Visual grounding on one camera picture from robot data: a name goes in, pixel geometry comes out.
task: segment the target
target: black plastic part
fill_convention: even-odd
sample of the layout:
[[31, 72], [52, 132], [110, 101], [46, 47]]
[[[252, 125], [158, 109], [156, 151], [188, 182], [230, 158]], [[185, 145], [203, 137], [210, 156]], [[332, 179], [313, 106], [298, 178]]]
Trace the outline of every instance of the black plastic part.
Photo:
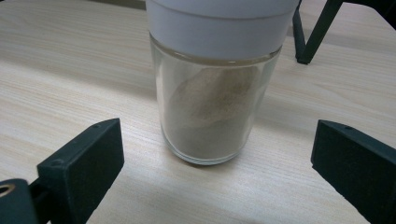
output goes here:
[[371, 223], [396, 223], [396, 149], [343, 124], [320, 120], [313, 168]]
[[120, 120], [92, 125], [37, 165], [38, 186], [50, 192], [54, 204], [39, 216], [49, 216], [52, 224], [85, 223], [123, 163]]
[[37, 213], [38, 223], [48, 223], [50, 218], [55, 213], [55, 201], [50, 194], [50, 191], [45, 189], [39, 182], [35, 180], [30, 184], [30, 194], [35, 205], [35, 212]]
[[344, 2], [374, 8], [394, 29], [396, 29], [396, 0], [328, 0], [311, 36], [309, 36], [305, 44], [299, 5], [293, 17], [294, 46], [296, 48], [297, 63], [311, 63], [335, 15]]
[[39, 223], [25, 180], [9, 179], [0, 182], [0, 223]]

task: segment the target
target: black metal leg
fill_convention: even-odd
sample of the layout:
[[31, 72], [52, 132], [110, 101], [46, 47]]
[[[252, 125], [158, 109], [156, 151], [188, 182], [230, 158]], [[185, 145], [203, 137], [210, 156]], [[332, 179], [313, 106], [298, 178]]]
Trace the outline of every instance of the black metal leg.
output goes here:
[[300, 13], [297, 8], [293, 17], [293, 32], [296, 48], [296, 59], [298, 63], [309, 64], [314, 58], [323, 37], [329, 30], [344, 0], [328, 0], [323, 8], [317, 24], [312, 31], [307, 43], [304, 43], [303, 26], [301, 25]]

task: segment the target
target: glass jar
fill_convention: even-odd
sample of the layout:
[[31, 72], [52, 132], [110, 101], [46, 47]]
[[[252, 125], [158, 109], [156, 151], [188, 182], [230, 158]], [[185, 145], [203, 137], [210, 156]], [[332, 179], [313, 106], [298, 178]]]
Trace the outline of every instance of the glass jar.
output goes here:
[[248, 140], [298, 0], [148, 0], [163, 137], [210, 165]]
[[280, 49], [256, 59], [185, 55], [151, 37], [163, 136], [185, 161], [217, 164], [248, 140]]

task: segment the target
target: white lid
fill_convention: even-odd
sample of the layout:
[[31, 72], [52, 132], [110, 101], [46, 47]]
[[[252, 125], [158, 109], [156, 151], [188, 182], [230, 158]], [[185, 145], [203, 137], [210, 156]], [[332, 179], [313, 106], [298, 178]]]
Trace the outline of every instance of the white lid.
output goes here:
[[281, 47], [298, 0], [147, 0], [149, 30], [175, 51], [221, 60]]

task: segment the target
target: wooden table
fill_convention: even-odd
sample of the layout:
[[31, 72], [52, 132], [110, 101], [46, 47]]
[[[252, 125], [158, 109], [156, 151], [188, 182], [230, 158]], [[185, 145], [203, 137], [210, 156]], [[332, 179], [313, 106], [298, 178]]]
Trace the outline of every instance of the wooden table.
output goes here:
[[[309, 35], [324, 0], [304, 0]], [[396, 32], [346, 4], [313, 62], [285, 40], [242, 152], [190, 165], [160, 129], [146, 12], [95, 1], [0, 2], [0, 180], [88, 126], [120, 118], [125, 164], [90, 223], [365, 223], [311, 168], [318, 119], [396, 147]]]

